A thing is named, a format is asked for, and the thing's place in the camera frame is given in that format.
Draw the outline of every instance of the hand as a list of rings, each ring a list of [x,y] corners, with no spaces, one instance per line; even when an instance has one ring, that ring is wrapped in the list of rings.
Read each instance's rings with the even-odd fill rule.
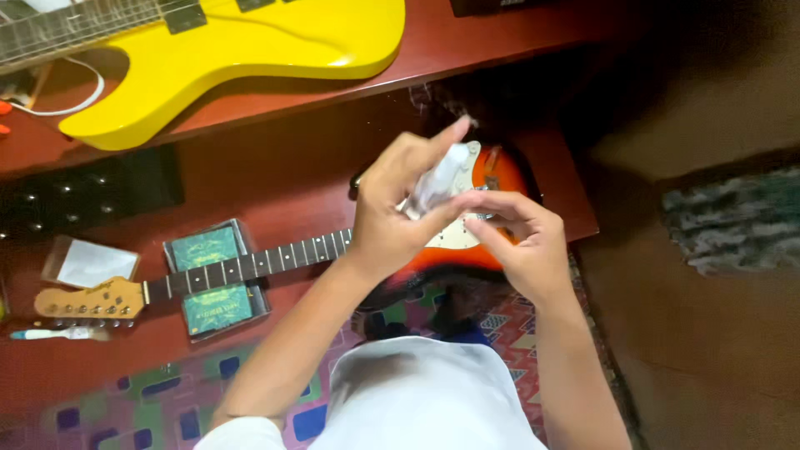
[[[470,129],[461,117],[432,139],[403,133],[364,172],[358,188],[353,242],[348,258],[376,283],[408,264],[463,208],[452,200],[439,205],[420,220],[411,220],[396,206],[414,189],[419,178],[433,168]]]
[[[468,219],[466,228],[503,265],[511,285],[536,307],[573,295],[561,217],[519,192],[469,191],[456,202],[471,211],[495,214],[487,221]],[[519,244],[509,242],[499,227],[511,230]]]

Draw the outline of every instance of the colorful rug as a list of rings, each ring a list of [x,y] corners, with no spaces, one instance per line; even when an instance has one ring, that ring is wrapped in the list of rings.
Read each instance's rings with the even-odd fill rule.
[[[577,268],[573,280],[581,305],[588,312]],[[442,302],[444,293],[443,286],[431,284],[404,302],[376,314],[382,315],[386,323],[405,323],[414,333],[432,335],[426,324]],[[532,430],[546,443],[538,394],[533,305],[519,294],[510,294],[482,317],[480,326],[506,361]],[[318,372],[287,417],[283,437],[289,450],[307,448],[322,432],[330,371],[336,360],[360,340],[348,322],[331,343]],[[215,405],[256,344],[239,345],[224,352],[122,377],[96,392],[47,408],[38,416],[27,418],[22,426],[0,432],[0,447],[19,450],[190,449],[208,431]],[[608,354],[602,341],[597,340],[597,344],[614,390],[616,376]]]

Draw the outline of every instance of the white pickguard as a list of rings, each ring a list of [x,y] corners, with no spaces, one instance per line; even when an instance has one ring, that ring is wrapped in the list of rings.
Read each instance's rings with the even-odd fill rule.
[[[461,194],[464,191],[474,189],[472,185],[472,170],[475,167],[475,160],[481,153],[481,143],[472,141],[466,144],[470,149],[470,157],[466,160],[461,170],[455,175],[453,185],[450,187],[452,195]],[[480,242],[466,228],[464,219],[477,219],[477,214],[466,214],[455,222],[447,226],[441,233],[436,235],[428,242],[425,247],[449,248],[451,250],[462,250],[464,248],[475,247]]]

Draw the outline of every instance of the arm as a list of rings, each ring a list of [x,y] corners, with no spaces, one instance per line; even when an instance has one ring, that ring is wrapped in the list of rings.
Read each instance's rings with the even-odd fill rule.
[[[418,221],[395,206],[419,177],[469,129],[462,118],[432,139],[400,135],[362,175],[353,242],[239,370],[214,413],[212,428],[241,416],[283,416],[311,380],[336,332],[383,279],[413,257],[462,209],[455,201]]]
[[[468,220],[466,226],[536,307],[539,387],[552,447],[630,449],[572,289],[561,218],[518,192],[473,191],[462,201],[474,211],[496,214],[491,225]],[[513,245],[496,227],[508,228],[520,243]]]

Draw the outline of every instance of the fretboard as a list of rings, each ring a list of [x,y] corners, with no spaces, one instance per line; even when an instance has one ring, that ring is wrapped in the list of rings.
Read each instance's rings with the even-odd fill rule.
[[[147,293],[146,301],[156,303],[176,296],[183,297],[227,284],[331,261],[345,254],[352,238],[353,232],[348,228],[188,271],[175,272],[164,278],[143,283],[142,286]]]
[[[0,74],[159,21],[163,11],[158,5],[156,0],[86,0],[0,24]]]

